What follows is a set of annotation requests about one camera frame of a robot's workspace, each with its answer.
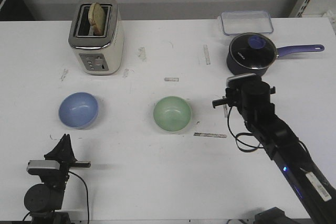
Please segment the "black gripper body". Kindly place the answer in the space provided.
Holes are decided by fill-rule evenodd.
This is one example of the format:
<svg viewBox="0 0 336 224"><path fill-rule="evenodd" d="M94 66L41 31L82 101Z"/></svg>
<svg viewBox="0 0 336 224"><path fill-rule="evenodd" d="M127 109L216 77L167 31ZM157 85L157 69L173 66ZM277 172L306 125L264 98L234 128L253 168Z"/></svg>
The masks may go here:
<svg viewBox="0 0 336 224"><path fill-rule="evenodd" d="M270 96L275 93L275 87L261 79L234 81L225 89L225 97L212 101L213 108L221 105L239 109L275 108Z"/></svg>
<svg viewBox="0 0 336 224"><path fill-rule="evenodd" d="M41 182L46 184L50 188L65 188L69 179L70 168L89 168L91 166L90 161L76 161L74 163L61 162L60 170L53 172L45 172L40 175Z"/></svg>

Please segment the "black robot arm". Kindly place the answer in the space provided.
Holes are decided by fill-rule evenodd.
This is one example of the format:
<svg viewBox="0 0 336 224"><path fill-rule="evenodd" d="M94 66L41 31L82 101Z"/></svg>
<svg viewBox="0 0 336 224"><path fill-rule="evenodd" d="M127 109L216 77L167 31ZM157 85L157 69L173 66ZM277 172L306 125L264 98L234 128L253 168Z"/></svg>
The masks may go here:
<svg viewBox="0 0 336 224"><path fill-rule="evenodd" d="M64 134L57 145L44 159L30 160L27 172L39 176L41 183L33 185L24 196L24 205L31 216L31 223L72 223L68 212L61 211L69 175L79 178L86 190L87 221L90 221L89 191L83 178L71 168L89 168L89 161L80 162L75 158L71 138Z"/></svg>
<svg viewBox="0 0 336 224"><path fill-rule="evenodd" d="M236 107L245 127L276 163L314 223L335 223L335 188L292 129L275 114L274 87L255 74L229 77L226 95L213 107Z"/></svg>

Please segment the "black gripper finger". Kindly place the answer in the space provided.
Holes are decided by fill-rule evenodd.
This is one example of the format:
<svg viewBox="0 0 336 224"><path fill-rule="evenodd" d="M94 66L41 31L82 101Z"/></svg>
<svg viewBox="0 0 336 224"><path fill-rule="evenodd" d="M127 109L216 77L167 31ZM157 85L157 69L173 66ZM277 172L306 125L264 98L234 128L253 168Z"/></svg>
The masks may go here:
<svg viewBox="0 0 336 224"><path fill-rule="evenodd" d="M67 135L64 134L58 144L47 154L44 155L45 160L64 160L64 145Z"/></svg>
<svg viewBox="0 0 336 224"><path fill-rule="evenodd" d="M66 134L66 150L67 150L67 161L69 162L76 162L77 159L75 158L72 146L71 146L71 138L69 134Z"/></svg>

